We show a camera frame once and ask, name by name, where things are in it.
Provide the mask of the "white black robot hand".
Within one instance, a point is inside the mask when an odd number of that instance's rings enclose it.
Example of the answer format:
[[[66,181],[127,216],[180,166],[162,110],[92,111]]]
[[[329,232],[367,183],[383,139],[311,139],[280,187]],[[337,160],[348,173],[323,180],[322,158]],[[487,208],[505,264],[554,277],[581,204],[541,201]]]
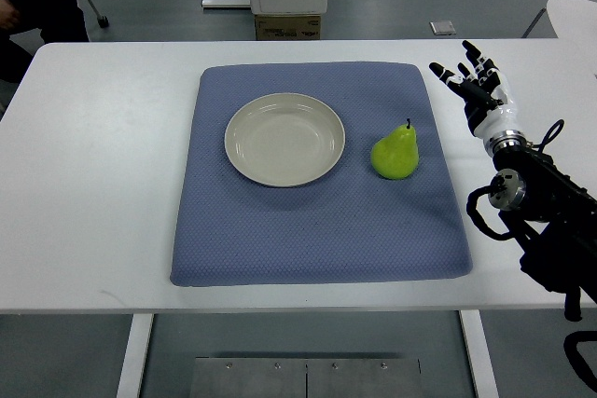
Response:
[[[475,137],[488,141],[498,132],[515,130],[517,109],[507,78],[493,60],[471,42],[465,40],[462,45],[473,72],[463,63],[458,64],[457,73],[438,62],[431,62],[430,70],[464,101],[467,125]]]

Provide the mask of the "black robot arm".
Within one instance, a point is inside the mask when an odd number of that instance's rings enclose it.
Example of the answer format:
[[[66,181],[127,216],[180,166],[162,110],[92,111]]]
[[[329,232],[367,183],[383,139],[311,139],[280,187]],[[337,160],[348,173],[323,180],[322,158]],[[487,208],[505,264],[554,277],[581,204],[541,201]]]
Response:
[[[538,145],[517,130],[486,143],[496,175],[469,194],[466,212],[493,240],[515,240],[521,271],[564,295],[564,316],[581,320],[580,298],[596,298],[596,199],[558,170],[544,152],[562,130],[558,120]]]

